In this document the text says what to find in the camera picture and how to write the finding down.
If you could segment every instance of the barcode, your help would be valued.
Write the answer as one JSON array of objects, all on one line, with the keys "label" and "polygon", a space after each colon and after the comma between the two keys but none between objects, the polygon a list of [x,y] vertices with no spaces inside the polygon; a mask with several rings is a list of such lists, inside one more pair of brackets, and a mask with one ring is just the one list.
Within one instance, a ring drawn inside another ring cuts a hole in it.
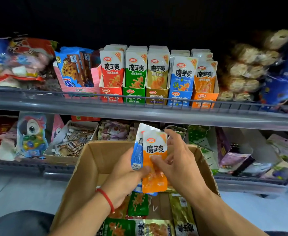
[{"label": "barcode", "polygon": [[188,204],[187,204],[185,198],[179,197],[179,200],[180,200],[181,207],[188,207]]},{"label": "barcode", "polygon": [[142,166],[141,164],[133,163],[132,169],[133,169],[133,170],[138,170],[138,169],[141,168],[141,166]]}]

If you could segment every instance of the person's right hand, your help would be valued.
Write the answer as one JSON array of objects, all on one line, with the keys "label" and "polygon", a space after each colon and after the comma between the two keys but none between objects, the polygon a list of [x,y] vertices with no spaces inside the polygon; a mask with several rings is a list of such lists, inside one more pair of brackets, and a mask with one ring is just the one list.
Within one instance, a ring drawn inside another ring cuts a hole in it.
[{"label": "person's right hand", "polygon": [[189,150],[181,136],[165,129],[171,138],[167,144],[174,146],[173,154],[165,160],[159,156],[151,156],[152,162],[165,174],[172,186],[188,201],[195,199],[196,194],[208,192],[193,153]]}]

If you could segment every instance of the upper shelf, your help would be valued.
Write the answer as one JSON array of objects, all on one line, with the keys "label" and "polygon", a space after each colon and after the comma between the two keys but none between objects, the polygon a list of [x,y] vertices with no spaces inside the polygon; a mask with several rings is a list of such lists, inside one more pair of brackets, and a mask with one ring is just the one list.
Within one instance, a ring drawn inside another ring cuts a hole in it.
[{"label": "upper shelf", "polygon": [[199,109],[158,104],[109,103],[107,100],[101,101],[104,96],[108,95],[91,98],[75,93],[75,97],[71,97],[68,93],[0,88],[0,110],[288,131],[288,114],[262,111],[262,105],[256,103],[198,101],[213,106],[212,109]]}]

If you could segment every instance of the floor tile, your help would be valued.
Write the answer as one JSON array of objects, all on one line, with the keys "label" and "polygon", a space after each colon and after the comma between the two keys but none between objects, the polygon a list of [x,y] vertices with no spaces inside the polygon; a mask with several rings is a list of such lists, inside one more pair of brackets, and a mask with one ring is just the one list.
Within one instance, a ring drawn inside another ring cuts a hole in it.
[{"label": "floor tile", "polygon": [[66,186],[43,178],[13,178],[0,192],[0,217],[19,210],[55,214]]},{"label": "floor tile", "polygon": [[221,197],[260,229],[288,232],[288,194],[276,199],[264,199],[248,193],[221,192]]}]

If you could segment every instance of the gray pants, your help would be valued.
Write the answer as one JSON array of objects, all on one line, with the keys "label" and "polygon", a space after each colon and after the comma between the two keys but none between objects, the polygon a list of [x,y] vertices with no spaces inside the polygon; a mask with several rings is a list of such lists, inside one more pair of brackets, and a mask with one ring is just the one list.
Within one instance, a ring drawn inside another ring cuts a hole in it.
[{"label": "gray pants", "polygon": [[[54,215],[22,210],[0,217],[0,236],[47,236]],[[288,236],[287,232],[266,232],[270,236]]]}]

